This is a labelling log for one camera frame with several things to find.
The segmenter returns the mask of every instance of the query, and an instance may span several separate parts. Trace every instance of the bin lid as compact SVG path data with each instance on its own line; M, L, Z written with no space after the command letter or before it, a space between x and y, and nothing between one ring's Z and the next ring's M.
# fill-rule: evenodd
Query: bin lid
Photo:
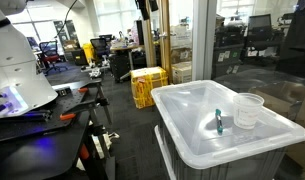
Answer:
M206 169L305 140L305 129L262 108L255 128L233 122L236 92L214 81L194 81L152 90L152 96L182 160ZM220 109L223 133L217 132Z

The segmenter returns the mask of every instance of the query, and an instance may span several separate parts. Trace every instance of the window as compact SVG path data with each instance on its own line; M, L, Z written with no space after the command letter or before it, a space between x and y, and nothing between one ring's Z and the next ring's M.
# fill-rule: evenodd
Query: window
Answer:
M94 0L100 34L126 34L134 20L141 16L134 0Z
M225 24L230 21L230 17L240 16L244 23L248 22L249 16L253 15L255 0L219 0L217 12L225 17Z

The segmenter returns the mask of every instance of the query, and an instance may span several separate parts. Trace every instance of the white robot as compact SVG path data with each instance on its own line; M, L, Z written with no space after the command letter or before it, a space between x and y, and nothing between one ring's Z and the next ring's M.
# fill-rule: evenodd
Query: white robot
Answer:
M24 10L26 0L0 0L0 118L22 115L58 95L37 68L26 38L5 15Z

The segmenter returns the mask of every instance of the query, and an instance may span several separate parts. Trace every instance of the gray carpet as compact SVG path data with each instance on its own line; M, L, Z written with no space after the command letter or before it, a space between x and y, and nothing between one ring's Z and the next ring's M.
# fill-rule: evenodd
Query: gray carpet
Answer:
M87 73L80 72L80 66L68 62L57 65L66 65L69 69L60 73L50 71L47 79L51 85L90 80ZM166 179L162 155L153 130L160 120L156 108L139 110L135 107L130 81L115 83L110 73L107 73L102 84L104 94L110 102L113 125L107 124L102 109L99 109L99 114L102 115L102 122L107 130L120 135L120 139L112 139L110 149L111 155L116 157L116 179Z

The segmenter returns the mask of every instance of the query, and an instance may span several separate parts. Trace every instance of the office chair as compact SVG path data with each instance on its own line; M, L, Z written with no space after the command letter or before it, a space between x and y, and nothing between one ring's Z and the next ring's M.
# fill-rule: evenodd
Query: office chair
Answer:
M256 60L261 61L265 66L264 58L259 57L260 51L268 47L279 46L281 41L274 41L272 38L271 15L250 16L248 24L248 33L245 40L245 48L250 51L257 51Z
M66 66L56 66L55 63L60 59L58 54L58 44L56 41L49 41L49 42L41 42L39 44L41 54L41 60L45 63L49 62L52 67L48 68L44 74L48 75L49 71L54 69L54 71L58 70L61 72L61 69L64 68L68 70Z
M106 39L105 38L95 38L90 40L93 48L95 55L97 59L100 59L100 57L108 57L110 53L110 49L107 46Z

